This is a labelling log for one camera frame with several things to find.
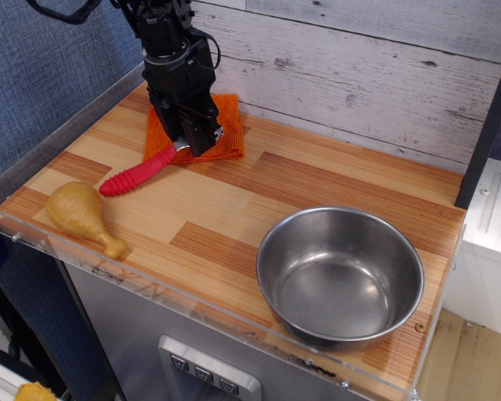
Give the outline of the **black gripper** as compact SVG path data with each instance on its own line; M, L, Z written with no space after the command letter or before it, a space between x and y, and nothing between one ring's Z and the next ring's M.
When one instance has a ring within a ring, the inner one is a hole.
M202 156L224 135L210 95L220 63L211 56L214 41L210 35L142 39L150 103L166 135L172 142L184 138L194 157Z

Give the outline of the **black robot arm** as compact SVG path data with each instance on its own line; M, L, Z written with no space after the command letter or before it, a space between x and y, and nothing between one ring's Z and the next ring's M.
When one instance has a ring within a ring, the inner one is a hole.
M192 26L190 1L113 1L140 40L149 100L172 140L184 140L194 157L222 135L210 90L220 60L214 38Z

